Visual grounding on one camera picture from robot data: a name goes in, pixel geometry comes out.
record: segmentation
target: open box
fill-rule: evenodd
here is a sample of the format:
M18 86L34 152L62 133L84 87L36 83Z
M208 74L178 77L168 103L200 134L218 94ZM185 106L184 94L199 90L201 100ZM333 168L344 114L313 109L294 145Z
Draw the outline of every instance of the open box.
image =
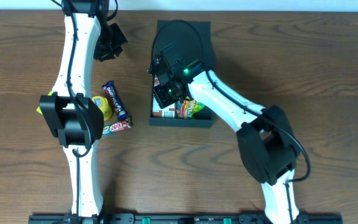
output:
M169 21L158 21L157 30ZM214 54L211 43L211 23L200 21L187 21L200 34L204 46L205 65L213 68ZM174 44L186 62L190 63L196 59L202 61L203 55L200 42L194 30L188 25L180 22L172 23L160 31L158 39L155 42L154 58L166 46ZM154 78L152 75L152 88L154 86ZM213 124L213 112L207 106L201 111L194 114L195 119L176 119L176 118L156 118L153 112L153 89L151 89L150 97L150 118L149 123L152 126L176 126L176 127L194 127L194 128L210 128Z

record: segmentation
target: white background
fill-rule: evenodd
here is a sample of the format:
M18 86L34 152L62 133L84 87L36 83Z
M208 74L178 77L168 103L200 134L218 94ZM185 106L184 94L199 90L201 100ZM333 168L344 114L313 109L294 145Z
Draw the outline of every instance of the white background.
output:
M118 4L120 10L358 12L358 0L118 0ZM0 0L0 9L58 7L50 0ZM114 0L110 9L115 9Z

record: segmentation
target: wooden surface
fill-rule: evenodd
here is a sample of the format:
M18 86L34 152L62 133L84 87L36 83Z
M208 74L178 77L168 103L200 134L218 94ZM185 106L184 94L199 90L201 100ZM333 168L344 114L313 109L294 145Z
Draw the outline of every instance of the wooden surface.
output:
M216 73L246 98L282 107L309 152L298 207L358 223L358 13L131 12L115 22L129 43L93 66L93 94L115 80L134 128L99 144L106 210L238 213L263 210L260 185L239 159L236 135L148 123L150 46L158 19L211 21ZM55 83L64 43L60 11L0 11L0 223L71 207L68 163L35 112ZM305 171L298 160L297 175Z

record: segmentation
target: yellow object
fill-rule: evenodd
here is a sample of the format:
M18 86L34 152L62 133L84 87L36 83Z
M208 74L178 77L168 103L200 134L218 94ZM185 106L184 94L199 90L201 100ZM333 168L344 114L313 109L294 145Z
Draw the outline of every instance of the yellow object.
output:
M109 105L109 101L103 96L92 97L93 103L103 112L103 119L107 121L112 116L112 109Z
M36 109L36 111L37 111L38 113L42 114L42 111L41 111L41 108L40 108L40 107L38 107L38 108Z

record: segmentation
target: dark blue wrapper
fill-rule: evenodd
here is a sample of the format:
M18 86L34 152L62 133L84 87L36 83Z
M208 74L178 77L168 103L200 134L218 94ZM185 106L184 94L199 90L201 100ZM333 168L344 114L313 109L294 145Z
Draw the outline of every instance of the dark blue wrapper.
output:
M114 81L108 81L103 86L104 92L106 93L107 97L110 99L114 110L118 116L119 121L124 121L128 116L128 112L125 110L124 105L122 104L116 87L114 87Z

